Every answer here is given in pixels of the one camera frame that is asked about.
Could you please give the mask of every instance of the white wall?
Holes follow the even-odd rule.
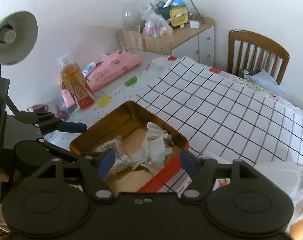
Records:
[[[247,29],[280,43],[290,54],[282,86],[303,109],[303,0],[193,0],[216,21],[215,67],[227,70],[228,32]]]
[[[0,20],[27,10],[38,21],[38,39],[29,56],[14,66],[3,66],[11,80],[9,96],[20,110],[60,97],[56,59],[73,54],[81,67],[103,53],[120,48],[116,35],[124,4],[133,0],[0,0]]]

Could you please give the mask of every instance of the crumpled white tissue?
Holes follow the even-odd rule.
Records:
[[[292,162],[259,163],[255,169],[287,193],[293,201],[294,213],[286,232],[303,219],[303,167]]]
[[[173,153],[173,149],[167,144],[171,135],[162,130],[158,125],[148,122],[146,137],[142,148],[132,156],[132,167],[135,170],[139,165],[146,167],[155,176],[162,168],[167,155]]]

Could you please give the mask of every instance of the clear plastic container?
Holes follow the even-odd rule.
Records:
[[[58,60],[61,67],[61,79],[70,95],[80,109],[86,109],[95,103],[95,97],[80,70],[70,54],[61,56]]]

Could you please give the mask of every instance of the clear bottle cap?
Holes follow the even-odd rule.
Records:
[[[61,67],[65,67],[69,64],[74,63],[74,59],[69,53],[66,53],[62,55],[60,58],[58,58],[57,62]]]

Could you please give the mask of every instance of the drawer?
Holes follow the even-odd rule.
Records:
[[[172,50],[172,55],[175,57],[190,57],[191,59],[199,62],[198,58],[198,36],[191,38],[184,42],[182,45]]]
[[[215,27],[210,27],[209,29],[203,31],[199,34],[199,51],[203,51],[210,44],[214,42],[215,39]]]
[[[215,43],[213,42],[199,54],[199,63],[214,67],[214,47]]]

